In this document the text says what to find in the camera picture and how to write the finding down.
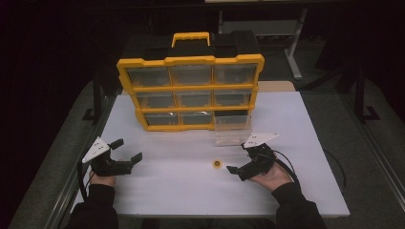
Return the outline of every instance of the parts organizer cabinet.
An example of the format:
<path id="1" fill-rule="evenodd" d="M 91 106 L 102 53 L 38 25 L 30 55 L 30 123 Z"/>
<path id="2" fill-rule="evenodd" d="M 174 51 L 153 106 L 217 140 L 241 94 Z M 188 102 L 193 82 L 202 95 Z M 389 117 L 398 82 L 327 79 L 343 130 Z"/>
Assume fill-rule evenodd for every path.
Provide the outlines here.
<path id="1" fill-rule="evenodd" d="M 248 122 L 264 64 L 252 31 L 187 32 L 133 36 L 117 68 L 143 129 L 171 132 Z"/>

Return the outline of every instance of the transparent drawer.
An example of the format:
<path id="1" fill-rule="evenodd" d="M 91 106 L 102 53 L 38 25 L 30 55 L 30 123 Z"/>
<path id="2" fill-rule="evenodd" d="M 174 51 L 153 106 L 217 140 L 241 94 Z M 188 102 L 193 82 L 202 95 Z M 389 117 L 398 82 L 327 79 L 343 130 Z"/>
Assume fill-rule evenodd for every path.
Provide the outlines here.
<path id="1" fill-rule="evenodd" d="M 183 65 L 169 67 L 173 84 L 207 85 L 211 84 L 210 65 Z"/>
<path id="2" fill-rule="evenodd" d="M 214 66 L 216 84 L 253 83 L 256 64 L 217 65 Z"/>
<path id="3" fill-rule="evenodd" d="M 138 87 L 169 86 L 170 78 L 166 67 L 126 69 L 132 84 Z"/>
<path id="4" fill-rule="evenodd" d="M 252 91 L 243 90 L 215 90 L 215 104 L 217 106 L 246 106 Z"/>
<path id="5" fill-rule="evenodd" d="M 204 125 L 211 123 L 212 112 L 183 112 L 179 113 L 184 125 Z"/>
<path id="6" fill-rule="evenodd" d="M 247 111 L 215 112 L 214 130 L 217 146 L 241 145 L 252 133 L 251 118 Z"/>
<path id="7" fill-rule="evenodd" d="M 176 113 L 145 113 L 149 126 L 178 125 L 179 119 Z"/>
<path id="8" fill-rule="evenodd" d="M 141 108 L 172 108 L 174 100 L 172 92 L 137 93 Z"/>
<path id="9" fill-rule="evenodd" d="M 211 91 L 177 91 L 178 107 L 207 107 L 211 105 Z"/>

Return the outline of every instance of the background desk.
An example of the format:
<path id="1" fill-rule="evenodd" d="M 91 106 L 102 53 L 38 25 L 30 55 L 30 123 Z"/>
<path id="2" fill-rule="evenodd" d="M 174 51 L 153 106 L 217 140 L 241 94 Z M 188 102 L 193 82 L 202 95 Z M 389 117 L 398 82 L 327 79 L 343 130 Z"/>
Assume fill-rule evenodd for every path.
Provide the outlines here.
<path id="1" fill-rule="evenodd" d="M 252 114 L 254 132 L 277 132 L 268 145 L 292 162 L 307 199 L 323 217 L 348 216 L 349 210 L 309 120 L 299 93 L 259 93 Z M 216 147 L 212 131 L 144 132 L 130 97 L 119 95 L 102 138 L 125 144 L 112 153 L 124 160 L 143 152 L 133 174 L 117 178 L 115 208 L 140 217 L 269 217 L 278 207 L 260 185 L 231 175 L 227 165 L 250 161 L 239 146 Z M 221 169 L 212 162 L 220 159 Z M 75 202 L 80 202 L 78 195 Z"/>

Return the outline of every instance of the black sleeve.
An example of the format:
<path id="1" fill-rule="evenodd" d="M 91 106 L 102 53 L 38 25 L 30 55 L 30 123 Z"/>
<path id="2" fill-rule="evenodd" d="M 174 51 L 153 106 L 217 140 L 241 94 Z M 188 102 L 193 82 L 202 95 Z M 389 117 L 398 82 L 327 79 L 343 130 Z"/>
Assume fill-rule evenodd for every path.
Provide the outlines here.
<path id="1" fill-rule="evenodd" d="M 113 187 L 90 185 L 87 200 L 75 206 L 65 229 L 118 228 L 117 212 L 113 208 L 115 194 Z"/>
<path id="2" fill-rule="evenodd" d="M 276 212 L 276 228 L 327 228 L 316 204 L 305 199 L 297 184 L 292 182 L 284 184 L 271 194 L 280 204 Z"/>

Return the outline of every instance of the yellow handle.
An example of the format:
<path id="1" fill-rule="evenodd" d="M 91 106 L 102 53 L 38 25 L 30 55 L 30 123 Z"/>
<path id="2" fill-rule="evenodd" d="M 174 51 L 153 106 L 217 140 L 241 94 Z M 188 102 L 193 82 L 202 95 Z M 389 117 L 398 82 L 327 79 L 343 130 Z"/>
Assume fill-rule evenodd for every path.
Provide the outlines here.
<path id="1" fill-rule="evenodd" d="M 175 47 L 177 40 L 206 40 L 206 44 L 209 46 L 209 32 L 180 32 L 173 35 L 172 48 Z"/>

